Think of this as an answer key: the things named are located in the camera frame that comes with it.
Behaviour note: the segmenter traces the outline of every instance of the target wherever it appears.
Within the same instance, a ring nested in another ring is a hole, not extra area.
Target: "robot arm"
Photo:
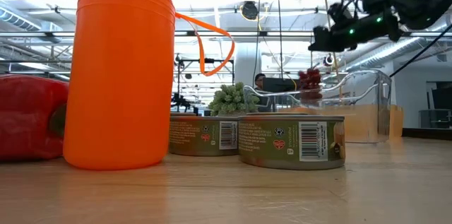
[[[330,6],[328,14],[335,25],[328,28],[314,28],[314,43],[310,51],[343,52],[356,49],[357,44],[387,35],[397,42],[403,31],[399,23],[413,30],[428,28],[435,23],[452,4],[452,0],[360,0],[368,16],[351,16],[347,5],[336,3]],[[400,20],[393,14],[398,13]]]

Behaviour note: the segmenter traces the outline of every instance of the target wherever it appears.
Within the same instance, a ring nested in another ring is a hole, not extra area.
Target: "person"
[[[266,77],[265,74],[259,73],[254,77],[254,84],[256,87],[254,90],[263,90],[263,79]]]

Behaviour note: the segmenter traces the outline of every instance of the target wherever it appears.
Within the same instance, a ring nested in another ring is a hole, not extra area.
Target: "desk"
[[[237,156],[77,170],[0,165],[0,223],[452,223],[452,142],[347,144],[345,167],[272,170]]]

